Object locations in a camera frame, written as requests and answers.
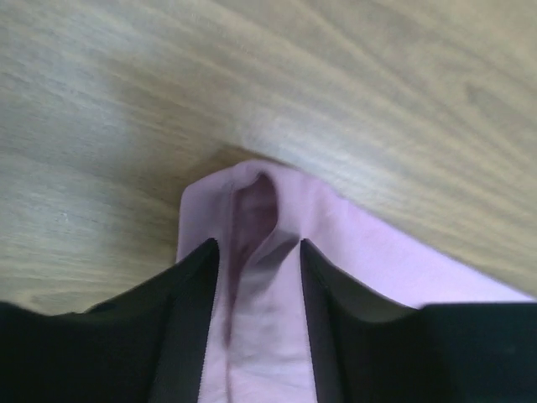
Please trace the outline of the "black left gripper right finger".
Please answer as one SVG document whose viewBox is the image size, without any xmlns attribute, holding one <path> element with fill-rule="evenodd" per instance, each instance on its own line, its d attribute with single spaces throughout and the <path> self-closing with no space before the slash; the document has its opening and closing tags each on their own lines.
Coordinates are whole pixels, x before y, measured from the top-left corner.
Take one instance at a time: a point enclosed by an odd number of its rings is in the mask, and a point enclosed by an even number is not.
<svg viewBox="0 0 537 403">
<path fill-rule="evenodd" d="M 535 401 L 533 302 L 410 308 L 306 240 L 300 271 L 318 401 Z"/>
</svg>

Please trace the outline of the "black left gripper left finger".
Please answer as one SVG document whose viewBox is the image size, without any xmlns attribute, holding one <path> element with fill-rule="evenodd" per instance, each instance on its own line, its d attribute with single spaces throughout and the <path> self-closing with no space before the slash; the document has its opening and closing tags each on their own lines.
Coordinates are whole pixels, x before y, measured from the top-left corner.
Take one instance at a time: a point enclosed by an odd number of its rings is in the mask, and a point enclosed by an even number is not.
<svg viewBox="0 0 537 403">
<path fill-rule="evenodd" d="M 1 305 L 4 402 L 195 402 L 219 265 L 209 239 L 82 313 Z"/>
</svg>

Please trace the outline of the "pink printed t shirt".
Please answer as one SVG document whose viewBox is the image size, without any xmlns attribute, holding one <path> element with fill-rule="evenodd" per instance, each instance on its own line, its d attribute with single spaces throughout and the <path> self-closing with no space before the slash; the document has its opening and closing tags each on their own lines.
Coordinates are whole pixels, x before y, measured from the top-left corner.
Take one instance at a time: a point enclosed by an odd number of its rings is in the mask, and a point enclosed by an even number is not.
<svg viewBox="0 0 537 403">
<path fill-rule="evenodd" d="M 324 182 L 261 160 L 220 170 L 184 190 L 179 257 L 208 238 L 217 241 L 220 258 L 202 402 L 315 401 L 300 275 L 303 239 L 354 280 L 405 306 L 529 301 Z"/>
</svg>

